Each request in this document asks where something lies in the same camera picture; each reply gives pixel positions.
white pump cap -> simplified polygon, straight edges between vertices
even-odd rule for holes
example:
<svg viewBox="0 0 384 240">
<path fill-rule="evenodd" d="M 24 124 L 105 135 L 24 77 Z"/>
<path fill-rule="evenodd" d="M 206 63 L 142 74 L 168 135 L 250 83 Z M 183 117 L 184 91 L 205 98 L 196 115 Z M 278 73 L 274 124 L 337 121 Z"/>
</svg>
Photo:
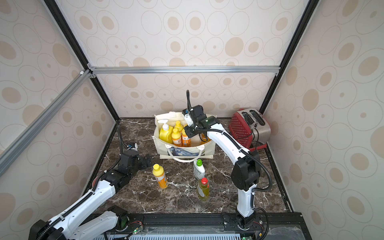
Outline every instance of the white pump cap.
<svg viewBox="0 0 384 240">
<path fill-rule="evenodd" d="M 164 129 L 164 130 L 168 130 L 168 129 L 169 129 L 169 125 L 167 124 L 167 122 L 168 122 L 167 119 L 161 119 L 161 120 L 158 120 L 157 122 L 159 122 L 159 123 L 164 123 L 164 124 L 163 124 L 163 129 Z"/>
</svg>

toaster slot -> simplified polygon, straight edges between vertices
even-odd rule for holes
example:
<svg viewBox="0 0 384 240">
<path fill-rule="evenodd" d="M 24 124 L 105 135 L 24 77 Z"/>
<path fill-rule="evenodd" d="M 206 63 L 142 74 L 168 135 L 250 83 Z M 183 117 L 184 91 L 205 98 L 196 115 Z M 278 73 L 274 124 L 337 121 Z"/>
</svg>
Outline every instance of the toaster slot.
<svg viewBox="0 0 384 240">
<path fill-rule="evenodd" d="M 242 112 L 241 113 L 245 119 L 245 122 L 251 126 L 253 123 L 255 123 L 255 121 L 251 118 L 251 116 L 247 113 L 247 112 Z"/>
<path fill-rule="evenodd" d="M 257 120 L 257 122 L 261 125 L 264 126 L 265 122 L 263 118 L 255 111 L 255 110 L 249 110 L 249 112 L 252 114 L 252 116 Z"/>
</svg>

ventilation grille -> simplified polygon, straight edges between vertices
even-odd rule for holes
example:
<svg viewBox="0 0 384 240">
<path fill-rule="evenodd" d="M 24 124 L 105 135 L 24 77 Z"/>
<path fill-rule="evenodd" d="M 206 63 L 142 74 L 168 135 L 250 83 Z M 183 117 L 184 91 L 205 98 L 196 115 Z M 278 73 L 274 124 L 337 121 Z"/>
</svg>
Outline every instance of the ventilation grille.
<svg viewBox="0 0 384 240">
<path fill-rule="evenodd" d="M 108 235 L 109 240 L 124 237 L 125 235 Z M 145 236 L 134 235 L 129 240 L 240 240 L 238 233 L 213 233 L 213 234 L 148 234 Z M 100 235 L 93 240 L 104 240 L 104 236 Z"/>
<path fill-rule="evenodd" d="M 251 129 L 245 120 L 239 113 L 235 113 L 232 116 L 231 123 L 229 124 L 229 130 L 232 136 L 244 147 L 249 148 L 251 146 L 253 135 Z"/>
</svg>

yellow bottle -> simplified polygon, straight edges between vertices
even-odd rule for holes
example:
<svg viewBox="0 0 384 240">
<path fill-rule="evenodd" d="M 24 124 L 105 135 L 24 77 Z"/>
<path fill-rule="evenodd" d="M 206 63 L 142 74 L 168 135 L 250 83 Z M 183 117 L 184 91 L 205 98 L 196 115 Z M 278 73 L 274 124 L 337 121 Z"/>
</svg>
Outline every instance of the yellow bottle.
<svg viewBox="0 0 384 240">
<path fill-rule="evenodd" d="M 175 128 L 177 128 L 177 130 L 180 132 L 181 134 L 181 131 L 183 130 L 183 125 L 181 125 L 180 121 L 176 121 L 176 126 Z"/>
<path fill-rule="evenodd" d="M 158 122 L 163 123 L 163 127 L 160 128 L 159 138 L 164 142 L 172 144 L 173 143 L 172 141 L 173 127 L 167 124 L 168 122 L 167 119 L 158 120 Z"/>
<path fill-rule="evenodd" d="M 183 147 L 190 147 L 191 146 L 191 139 L 187 136 L 184 129 L 181 131 L 181 133 L 182 133 L 181 138 L 182 138 L 182 142 L 183 142 L 183 144 L 182 144 Z"/>
<path fill-rule="evenodd" d="M 181 147 L 181 145 L 182 145 L 182 143 L 181 143 L 181 134 L 177 130 L 177 128 L 173 129 L 172 141 L 173 141 L 173 145 L 175 145 L 177 147 Z"/>
<path fill-rule="evenodd" d="M 166 177 L 166 174 L 164 173 L 164 168 L 162 166 L 158 164 L 153 165 L 152 173 L 155 176 L 161 188 L 168 187 L 167 177 Z"/>
</svg>

dish soap bottle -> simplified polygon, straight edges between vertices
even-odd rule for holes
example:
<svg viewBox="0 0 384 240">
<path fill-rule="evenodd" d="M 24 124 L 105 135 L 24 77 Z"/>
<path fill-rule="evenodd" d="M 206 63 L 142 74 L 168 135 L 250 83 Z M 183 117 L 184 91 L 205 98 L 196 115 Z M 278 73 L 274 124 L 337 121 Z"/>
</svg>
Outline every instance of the dish soap bottle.
<svg viewBox="0 0 384 240">
<path fill-rule="evenodd" d="M 205 177 L 199 180 L 199 185 L 197 186 L 197 195 L 203 201 L 206 201 L 209 197 L 209 184 Z"/>
<path fill-rule="evenodd" d="M 175 128 L 177 128 L 177 130 L 180 132 L 181 134 L 181 131 L 183 130 L 183 125 L 181 125 L 180 121 L 176 121 L 176 126 Z"/>
<path fill-rule="evenodd" d="M 153 165 L 152 173 L 155 176 L 161 188 L 168 187 L 167 177 L 166 177 L 166 174 L 164 173 L 164 168 L 162 166 L 158 164 Z"/>
<path fill-rule="evenodd" d="M 196 159 L 193 161 L 193 174 L 197 180 L 201 180 L 205 177 L 205 169 L 201 159 Z"/>
<path fill-rule="evenodd" d="M 181 134 L 177 128 L 173 129 L 172 141 L 173 145 L 175 145 L 176 147 L 181 147 Z"/>
<path fill-rule="evenodd" d="M 172 132 L 173 132 L 173 127 L 169 126 L 167 124 L 168 120 L 167 119 L 162 119 L 158 120 L 159 123 L 164 123 L 163 127 L 160 128 L 160 133 L 159 133 L 159 138 L 163 140 L 164 142 L 172 144 Z"/>
<path fill-rule="evenodd" d="M 182 133 L 181 138 L 183 141 L 183 147 L 190 147 L 191 146 L 191 139 L 187 136 L 184 129 L 181 131 L 181 133 Z"/>
</svg>

